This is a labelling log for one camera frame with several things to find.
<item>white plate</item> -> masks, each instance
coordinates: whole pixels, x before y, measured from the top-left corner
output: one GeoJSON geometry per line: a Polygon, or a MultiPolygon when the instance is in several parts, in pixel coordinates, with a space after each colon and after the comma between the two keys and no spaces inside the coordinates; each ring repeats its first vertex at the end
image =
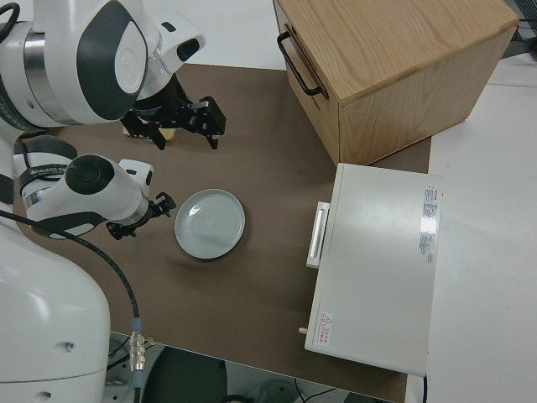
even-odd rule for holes
{"type": "Polygon", "coordinates": [[[175,237],[186,253],[214,259],[229,252],[244,230],[244,210],[227,191],[207,189],[189,197],[175,219],[175,237]]]}

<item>black handle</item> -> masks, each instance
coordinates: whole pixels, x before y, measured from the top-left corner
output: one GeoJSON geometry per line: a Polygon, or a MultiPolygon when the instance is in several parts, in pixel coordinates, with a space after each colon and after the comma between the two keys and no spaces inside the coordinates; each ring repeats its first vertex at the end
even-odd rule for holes
{"type": "Polygon", "coordinates": [[[278,39],[277,39],[278,47],[279,47],[279,50],[282,52],[282,55],[284,55],[284,59],[287,62],[287,64],[289,65],[289,68],[291,69],[291,71],[293,71],[293,74],[295,75],[296,80],[299,82],[300,87],[302,88],[302,91],[304,91],[306,93],[306,95],[309,95],[311,97],[313,97],[314,95],[322,93],[321,86],[318,86],[316,88],[308,88],[308,86],[304,82],[304,79],[300,75],[299,71],[296,70],[296,67],[293,64],[293,61],[291,60],[291,58],[289,57],[289,55],[285,51],[284,46],[282,45],[282,42],[285,39],[290,38],[290,37],[291,37],[291,34],[289,33],[289,31],[285,31],[282,34],[280,34],[278,36],[278,39]]]}

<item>warning triangle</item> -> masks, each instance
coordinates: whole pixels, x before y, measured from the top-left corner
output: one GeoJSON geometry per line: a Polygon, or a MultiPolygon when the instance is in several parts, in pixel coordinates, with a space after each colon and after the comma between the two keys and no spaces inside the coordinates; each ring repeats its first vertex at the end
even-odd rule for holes
{"type": "Polygon", "coordinates": [[[321,325],[326,326],[328,323],[332,323],[332,320],[325,313],[321,313],[321,325]]]}

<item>cable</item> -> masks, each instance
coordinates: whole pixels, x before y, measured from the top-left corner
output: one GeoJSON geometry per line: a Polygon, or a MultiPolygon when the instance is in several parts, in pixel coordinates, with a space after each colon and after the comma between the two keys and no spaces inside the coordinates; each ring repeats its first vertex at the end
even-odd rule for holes
{"type": "Polygon", "coordinates": [[[118,348],[116,348],[114,351],[109,353],[108,357],[113,356],[115,353],[117,353],[119,350],[121,350],[121,348],[125,345],[126,342],[128,342],[129,339],[130,339],[130,336],[128,338],[126,338],[125,341],[123,343],[121,343],[118,348]]]}
{"type": "Polygon", "coordinates": [[[309,399],[313,399],[314,397],[317,397],[317,396],[320,396],[320,395],[324,395],[328,392],[333,392],[334,390],[336,390],[336,388],[331,388],[331,389],[328,389],[328,390],[325,390],[321,393],[315,393],[314,395],[311,395],[310,397],[308,397],[306,400],[304,400],[304,402],[306,403],[306,401],[308,401],[309,399]]]}
{"type": "MultiPolygon", "coordinates": [[[[28,148],[26,147],[26,143],[23,140],[20,140],[19,143],[21,147],[23,148],[23,158],[24,158],[24,164],[26,165],[26,170],[30,171],[33,168],[33,166],[30,165],[30,161],[28,158],[28,153],[29,153],[28,148]]],[[[44,182],[57,182],[60,180],[60,178],[49,178],[48,176],[41,176],[35,179],[39,179],[40,181],[44,181],[44,182]]]]}
{"type": "Polygon", "coordinates": [[[300,400],[302,400],[302,403],[304,403],[304,402],[305,402],[305,400],[304,400],[304,396],[300,393],[299,384],[298,384],[298,382],[296,381],[296,378],[293,378],[293,380],[295,381],[295,389],[296,389],[296,392],[299,394],[299,397],[300,397],[300,400]]]}
{"type": "Polygon", "coordinates": [[[427,403],[427,375],[423,377],[423,403],[427,403]]]}
{"type": "Polygon", "coordinates": [[[12,10],[11,16],[9,17],[9,20],[6,22],[6,24],[3,26],[2,30],[0,30],[0,43],[3,42],[4,39],[6,39],[17,23],[18,15],[20,14],[20,6],[17,3],[8,3],[0,7],[0,15],[6,13],[7,11],[12,10]]]}
{"type": "Polygon", "coordinates": [[[138,303],[136,302],[136,296],[134,295],[133,288],[131,287],[130,283],[127,280],[127,277],[123,273],[123,271],[119,268],[119,266],[112,260],[110,256],[108,256],[106,253],[104,253],[102,250],[100,250],[97,246],[95,246],[93,243],[89,243],[83,238],[77,237],[76,235],[73,235],[71,233],[68,233],[66,231],[62,231],[59,229],[52,229],[47,227],[46,225],[41,224],[40,222],[30,220],[29,218],[19,216],[17,214],[13,214],[11,212],[5,212],[4,210],[0,210],[0,217],[7,218],[9,220],[13,220],[16,222],[20,222],[22,224],[30,225],[32,227],[36,227],[39,229],[42,229],[44,231],[50,232],[50,233],[57,233],[58,235],[61,235],[64,238],[70,239],[71,241],[74,241],[88,249],[90,251],[94,252],[95,254],[98,254],[101,256],[101,258],[104,259],[116,272],[117,276],[123,283],[123,286],[125,287],[125,290],[128,293],[128,297],[131,301],[131,305],[133,306],[133,314],[135,318],[140,318],[139,311],[138,311],[138,303]]]}
{"type": "Polygon", "coordinates": [[[299,397],[300,397],[300,400],[302,400],[302,403],[306,403],[306,401],[308,401],[309,399],[313,399],[314,397],[321,396],[321,395],[324,395],[326,393],[333,392],[334,390],[336,390],[336,388],[331,388],[331,389],[323,390],[322,392],[315,393],[314,395],[304,398],[304,396],[300,393],[299,384],[296,378],[293,378],[293,381],[295,382],[296,392],[299,394],[299,397]]]}
{"type": "Polygon", "coordinates": [[[134,390],[134,403],[140,403],[142,401],[142,390],[140,388],[136,388],[134,390]]]}
{"type": "Polygon", "coordinates": [[[109,371],[110,369],[114,368],[115,366],[117,366],[119,364],[124,363],[125,361],[127,361],[129,359],[129,357],[130,357],[130,354],[123,355],[118,361],[115,361],[114,363],[107,365],[107,371],[109,371]]]}
{"type": "Polygon", "coordinates": [[[253,399],[247,399],[246,397],[240,395],[227,395],[220,403],[230,403],[232,401],[238,401],[239,403],[251,403],[253,402],[253,399]]]}

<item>drawer handle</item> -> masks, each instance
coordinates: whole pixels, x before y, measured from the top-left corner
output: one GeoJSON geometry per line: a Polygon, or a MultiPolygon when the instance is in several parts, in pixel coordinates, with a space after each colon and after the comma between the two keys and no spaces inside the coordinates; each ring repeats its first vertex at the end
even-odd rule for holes
{"type": "Polygon", "coordinates": [[[296,80],[299,82],[300,84],[300,87],[302,88],[302,91],[304,91],[306,93],[306,95],[309,95],[310,97],[313,97],[314,95],[317,95],[317,94],[320,94],[322,93],[322,88],[321,86],[318,86],[316,88],[308,88],[308,86],[305,84],[304,82],[304,79],[302,78],[302,76],[300,75],[299,71],[296,70],[296,67],[295,65],[293,64],[293,61],[291,60],[291,58],[289,57],[289,55],[287,54],[287,52],[285,51],[285,48],[284,46],[282,45],[282,42],[285,40],[285,39],[288,39],[291,37],[291,34],[289,33],[289,31],[285,31],[283,32],[282,34],[280,34],[278,36],[278,47],[279,47],[279,50],[282,52],[282,55],[284,55],[284,59],[285,61],[287,62],[287,64],[289,65],[289,68],[291,69],[291,71],[293,71],[293,74],[295,75],[296,77],[296,80]]]}
{"type": "Polygon", "coordinates": [[[322,244],[325,240],[326,221],[328,220],[328,212],[330,211],[330,203],[319,201],[317,203],[317,213],[311,231],[310,251],[305,265],[312,269],[319,269],[321,264],[322,244]]]}

